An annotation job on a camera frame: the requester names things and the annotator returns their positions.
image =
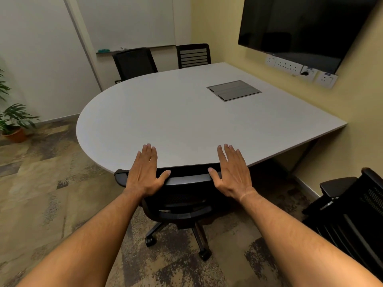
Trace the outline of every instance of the hand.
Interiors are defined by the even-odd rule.
[[[218,146],[218,158],[221,164],[222,179],[219,178],[217,171],[209,168],[209,174],[213,179],[214,186],[224,195],[236,199],[238,202],[250,193],[256,193],[252,187],[249,168],[243,159],[240,150],[234,150],[233,146],[224,145],[223,154],[221,145]]]
[[[157,150],[150,144],[144,145],[129,171],[125,190],[137,191],[142,198],[152,196],[164,185],[171,171],[162,172],[159,178],[156,178],[156,172]]]

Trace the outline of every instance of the wall switch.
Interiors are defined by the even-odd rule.
[[[302,73],[304,73],[304,72],[307,72],[308,75],[299,74],[299,77],[308,81],[308,82],[312,82],[314,80],[316,74],[318,73],[318,70],[316,70],[315,68],[303,66]]]
[[[272,55],[268,55],[266,57],[266,61],[265,61],[265,64],[270,66],[270,67],[274,67],[275,63],[276,63],[276,59],[277,57],[275,56],[272,56]]]
[[[334,86],[337,79],[337,75],[332,75],[331,73],[327,72],[319,72],[315,83],[325,88],[331,89]]]
[[[300,75],[303,65],[278,57],[274,67],[282,70],[283,72],[297,76]]]

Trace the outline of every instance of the chair wheel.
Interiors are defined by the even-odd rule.
[[[156,244],[157,240],[153,236],[147,236],[145,238],[145,244],[147,247],[154,246]]]
[[[200,251],[199,253],[199,257],[204,261],[206,262],[210,256],[211,256],[211,251],[210,250],[207,250],[207,249],[203,249],[202,251]]]

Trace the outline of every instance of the terracotta pot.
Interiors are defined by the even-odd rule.
[[[13,143],[24,142],[28,137],[25,135],[24,129],[19,127],[16,131],[9,135],[3,135],[5,138],[11,140]]]

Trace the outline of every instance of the wall-mounted tv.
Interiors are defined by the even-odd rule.
[[[245,0],[238,44],[335,73],[379,0]]]

